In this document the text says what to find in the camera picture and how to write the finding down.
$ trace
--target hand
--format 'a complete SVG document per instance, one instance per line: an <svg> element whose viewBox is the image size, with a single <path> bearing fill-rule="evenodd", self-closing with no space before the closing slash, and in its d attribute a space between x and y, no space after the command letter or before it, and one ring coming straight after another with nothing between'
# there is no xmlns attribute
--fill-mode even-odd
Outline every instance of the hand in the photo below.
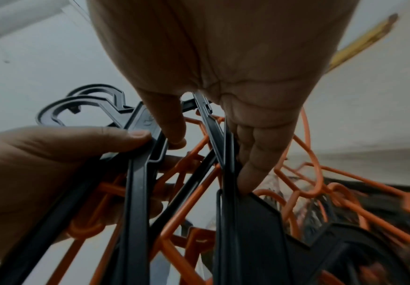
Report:
<svg viewBox="0 0 410 285"><path fill-rule="evenodd" d="M88 0L110 56L173 143L186 131L179 97L202 91L225 111L255 189L291 140L358 0Z"/></svg>
<svg viewBox="0 0 410 285"><path fill-rule="evenodd" d="M30 127L0 133L0 258L42 217L88 158L127 152L150 139L147 131L106 127ZM179 159L166 156L161 172ZM162 211L161 200L172 188L167 185L164 193L152 197L151 216ZM116 198L105 217L107 224L121 216L123 199ZM93 205L93 198L86 204ZM89 217L85 208L80 213Z"/></svg>

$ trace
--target fingernail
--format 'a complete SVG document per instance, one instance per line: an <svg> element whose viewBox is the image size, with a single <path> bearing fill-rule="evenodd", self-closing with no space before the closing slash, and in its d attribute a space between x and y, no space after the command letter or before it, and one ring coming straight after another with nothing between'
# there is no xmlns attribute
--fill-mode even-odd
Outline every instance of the fingernail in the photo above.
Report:
<svg viewBox="0 0 410 285"><path fill-rule="evenodd" d="M137 130L137 131L130 132L130 136L135 139L144 138L148 135L150 135L150 131L147 131L147 130Z"/></svg>

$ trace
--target person's right hand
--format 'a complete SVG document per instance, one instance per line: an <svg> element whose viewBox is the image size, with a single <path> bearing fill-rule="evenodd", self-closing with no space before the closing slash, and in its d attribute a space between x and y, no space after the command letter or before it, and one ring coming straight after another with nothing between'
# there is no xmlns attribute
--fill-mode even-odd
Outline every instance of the person's right hand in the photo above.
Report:
<svg viewBox="0 0 410 285"><path fill-rule="evenodd" d="M111 60L171 143L184 138L179 97L202 91L240 142L241 192L287 147L358 0L88 0Z"/></svg>

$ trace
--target person's left hand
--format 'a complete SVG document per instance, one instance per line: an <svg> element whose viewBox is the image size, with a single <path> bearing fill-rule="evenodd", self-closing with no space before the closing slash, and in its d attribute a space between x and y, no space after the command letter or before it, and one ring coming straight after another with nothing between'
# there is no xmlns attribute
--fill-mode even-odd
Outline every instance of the person's left hand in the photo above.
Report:
<svg viewBox="0 0 410 285"><path fill-rule="evenodd" d="M150 139L148 131L110 127L28 127L0 133L0 258L44 215L88 158L131 151ZM179 159L167 156L162 169ZM161 212L164 197L151 200L151 216ZM115 223L122 201L109 209L107 224Z"/></svg>

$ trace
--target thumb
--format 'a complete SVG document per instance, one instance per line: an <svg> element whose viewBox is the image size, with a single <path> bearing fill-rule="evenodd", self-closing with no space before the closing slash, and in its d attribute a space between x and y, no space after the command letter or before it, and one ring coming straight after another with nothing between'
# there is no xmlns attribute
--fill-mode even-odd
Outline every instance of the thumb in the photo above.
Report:
<svg viewBox="0 0 410 285"><path fill-rule="evenodd" d="M175 145L182 143L186 134L180 97L136 88L148 110L155 118L167 140Z"/></svg>
<svg viewBox="0 0 410 285"><path fill-rule="evenodd" d="M7 136L9 144L56 161L128 152L152 137L146 130L127 131L113 127L31 127L8 132Z"/></svg>

